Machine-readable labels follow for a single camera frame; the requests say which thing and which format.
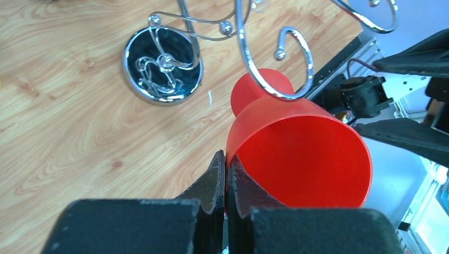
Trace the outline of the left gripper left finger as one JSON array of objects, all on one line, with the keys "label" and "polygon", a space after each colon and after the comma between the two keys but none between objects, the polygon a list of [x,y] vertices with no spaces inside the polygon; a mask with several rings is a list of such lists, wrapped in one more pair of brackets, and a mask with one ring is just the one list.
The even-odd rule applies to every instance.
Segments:
[{"label": "left gripper left finger", "polygon": [[59,215],[43,253],[221,253],[225,155],[172,199],[79,199]]}]

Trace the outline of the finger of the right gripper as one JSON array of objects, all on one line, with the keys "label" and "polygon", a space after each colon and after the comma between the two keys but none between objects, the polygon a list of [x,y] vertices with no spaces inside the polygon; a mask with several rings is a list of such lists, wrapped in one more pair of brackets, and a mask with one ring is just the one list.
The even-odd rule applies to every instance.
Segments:
[{"label": "finger of the right gripper", "polygon": [[380,72],[448,77],[448,29],[443,29],[412,47],[382,59],[372,65]]},{"label": "finger of the right gripper", "polygon": [[388,119],[357,124],[363,137],[406,149],[444,167],[448,167],[448,135],[412,119]]}]

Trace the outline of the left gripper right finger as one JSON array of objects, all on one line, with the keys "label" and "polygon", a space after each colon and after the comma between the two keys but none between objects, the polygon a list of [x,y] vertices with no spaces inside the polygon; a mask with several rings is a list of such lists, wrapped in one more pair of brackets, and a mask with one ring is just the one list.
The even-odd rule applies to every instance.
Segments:
[{"label": "left gripper right finger", "polygon": [[230,253],[402,253],[390,221],[373,209],[289,208],[245,171],[227,168]]}]

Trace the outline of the red plastic wine glass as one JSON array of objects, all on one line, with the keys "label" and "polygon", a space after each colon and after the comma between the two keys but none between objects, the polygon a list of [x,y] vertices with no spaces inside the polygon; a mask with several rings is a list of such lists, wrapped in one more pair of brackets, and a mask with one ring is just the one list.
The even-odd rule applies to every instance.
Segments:
[{"label": "red plastic wine glass", "polygon": [[226,164],[238,158],[246,173],[288,207],[360,208],[373,177],[372,159],[350,126],[305,98],[267,95],[250,74],[234,85],[235,120]]}]

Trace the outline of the chrome wine glass rack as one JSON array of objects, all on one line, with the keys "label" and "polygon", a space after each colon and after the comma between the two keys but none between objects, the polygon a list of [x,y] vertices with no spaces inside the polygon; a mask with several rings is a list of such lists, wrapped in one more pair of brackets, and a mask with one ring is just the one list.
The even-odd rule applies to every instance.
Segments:
[{"label": "chrome wine glass rack", "polygon": [[190,15],[187,3],[178,1],[179,13],[152,12],[146,28],[136,32],[127,43],[123,71],[130,89],[144,101],[155,105],[177,105],[189,99],[204,76],[202,53],[210,55],[210,63],[219,69],[225,62],[234,64],[242,58],[249,76],[263,93],[285,101],[304,97],[313,85],[312,51],[299,30],[292,26],[280,29],[274,58],[286,57],[285,41],[295,38],[306,63],[306,79],[295,93],[282,92],[262,76],[250,54],[245,25],[251,12],[263,13],[263,28],[259,33],[275,29],[273,21],[283,13],[291,13],[307,5],[324,12],[327,1],[234,1],[232,11],[217,20],[205,20]]}]

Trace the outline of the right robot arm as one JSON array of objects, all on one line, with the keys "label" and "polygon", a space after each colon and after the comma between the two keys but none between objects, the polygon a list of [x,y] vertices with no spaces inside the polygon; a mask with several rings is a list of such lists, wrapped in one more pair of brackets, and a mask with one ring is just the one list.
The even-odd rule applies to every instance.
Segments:
[{"label": "right robot arm", "polygon": [[[425,90],[430,98],[428,108],[448,108],[448,29],[401,53],[376,60],[373,67],[387,74],[429,77]],[[383,76],[354,77],[341,85],[340,99],[355,118],[372,118],[413,90],[411,82],[388,83]],[[422,124],[408,118],[382,120],[359,124],[355,130],[363,137],[406,149],[448,167],[448,134],[437,130],[433,120],[447,124],[448,116],[429,113]]]}]

